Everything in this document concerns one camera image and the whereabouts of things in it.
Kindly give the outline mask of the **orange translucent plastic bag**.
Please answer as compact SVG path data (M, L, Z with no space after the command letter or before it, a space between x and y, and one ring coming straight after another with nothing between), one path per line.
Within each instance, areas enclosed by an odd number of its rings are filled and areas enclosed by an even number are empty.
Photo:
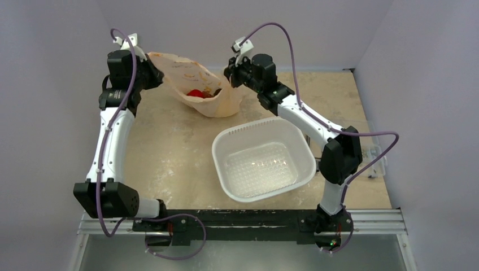
M232 88L229 82L210 72L206 67L189 58L169 53L147 54L154 66L164 73L164 82L171 87L172 95L183 104L203 116L221 118L233 116L240 111L243 95ZM193 90L216 90L221 92L213 98L189 97Z

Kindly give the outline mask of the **red fake grape bunch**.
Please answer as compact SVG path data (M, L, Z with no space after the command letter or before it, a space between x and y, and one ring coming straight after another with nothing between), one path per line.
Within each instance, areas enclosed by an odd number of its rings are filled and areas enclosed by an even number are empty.
M204 99L207 99L207 98L213 98L215 96L217 96L220 92L221 92L222 88L218 88L216 90L204 90L202 91L202 95L203 95L203 98Z

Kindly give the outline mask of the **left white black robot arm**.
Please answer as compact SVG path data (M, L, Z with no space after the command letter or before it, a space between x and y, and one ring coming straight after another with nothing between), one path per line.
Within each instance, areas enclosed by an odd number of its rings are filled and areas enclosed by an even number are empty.
M155 231L168 225L164 204L140 196L124 184L124 158L129 131L141 101L140 92L158 87L163 73L146 54L137 54L137 70L131 93L133 60L130 51L116 50L107 57L109 75L102 82L99 96L100 134L92 166L84 182L76 183L74 197L87 214L96 218L100 208L104 218L146 218Z

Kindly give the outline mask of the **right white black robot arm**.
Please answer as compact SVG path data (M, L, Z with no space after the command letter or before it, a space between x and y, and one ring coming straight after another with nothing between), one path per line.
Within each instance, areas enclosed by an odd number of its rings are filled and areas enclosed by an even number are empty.
M223 74L232 87L243 85L256 92L263 108L292 123L321 148L319 171L325 186L317 222L325 230L332 229L345 208L346 183L363 161L358 131L327 120L303 103L296 91L278 80L268 54L256 54L251 59L234 56Z

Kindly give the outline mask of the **red fake fruit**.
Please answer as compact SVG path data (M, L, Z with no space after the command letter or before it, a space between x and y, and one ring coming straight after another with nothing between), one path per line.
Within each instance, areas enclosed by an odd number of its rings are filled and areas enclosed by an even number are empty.
M197 97L197 98L202 98L202 99L205 98L205 95L204 95L203 91L200 91L198 89L193 89L193 90L189 91L186 95L189 96L189 97Z

